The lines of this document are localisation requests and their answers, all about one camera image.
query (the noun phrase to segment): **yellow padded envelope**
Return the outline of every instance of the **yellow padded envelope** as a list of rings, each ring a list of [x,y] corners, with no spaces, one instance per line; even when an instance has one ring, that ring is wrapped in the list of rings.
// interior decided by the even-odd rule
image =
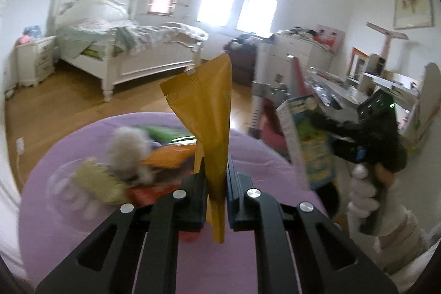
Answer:
[[[225,173],[231,110],[231,62],[225,53],[165,81],[162,92],[196,137],[195,173],[204,157],[214,240],[224,242]]]

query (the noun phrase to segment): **metal screw head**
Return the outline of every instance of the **metal screw head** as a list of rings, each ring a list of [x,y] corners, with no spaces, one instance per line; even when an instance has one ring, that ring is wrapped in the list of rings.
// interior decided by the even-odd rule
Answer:
[[[120,211],[122,213],[130,213],[135,209],[131,203],[125,203],[121,206]]]
[[[175,192],[173,192],[173,197],[175,197],[176,199],[184,198],[186,195],[187,192],[185,192],[184,190],[176,190]]]
[[[303,211],[303,212],[312,212],[312,210],[314,209],[314,206],[309,203],[309,202],[302,202],[299,205],[299,208]]]
[[[246,194],[248,195],[248,197],[251,198],[257,198],[260,197],[260,195],[262,194],[257,188],[250,188]]]

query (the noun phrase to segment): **power cord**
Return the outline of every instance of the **power cord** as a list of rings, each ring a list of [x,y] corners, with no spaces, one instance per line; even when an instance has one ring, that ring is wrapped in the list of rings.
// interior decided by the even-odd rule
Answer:
[[[17,155],[15,158],[15,170],[17,172],[17,179],[20,182],[21,186],[25,185],[25,182],[23,180],[23,177],[21,175],[21,171],[20,171],[20,156],[23,155],[23,153],[25,152],[25,143],[23,138],[19,138],[16,140],[16,149],[17,149]]]

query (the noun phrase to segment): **white headboard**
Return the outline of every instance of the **white headboard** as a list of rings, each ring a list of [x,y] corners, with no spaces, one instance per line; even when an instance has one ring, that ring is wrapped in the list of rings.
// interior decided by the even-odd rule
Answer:
[[[60,4],[59,1],[57,3],[54,6],[55,28],[78,23],[86,18],[98,20],[126,20],[130,18],[125,8],[126,4],[117,0],[75,0],[65,5]]]

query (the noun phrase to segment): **white nightstand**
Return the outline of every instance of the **white nightstand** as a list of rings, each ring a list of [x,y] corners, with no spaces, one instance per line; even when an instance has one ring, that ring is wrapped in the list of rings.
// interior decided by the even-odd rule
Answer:
[[[18,84],[37,86],[54,72],[55,37],[49,36],[17,46]]]

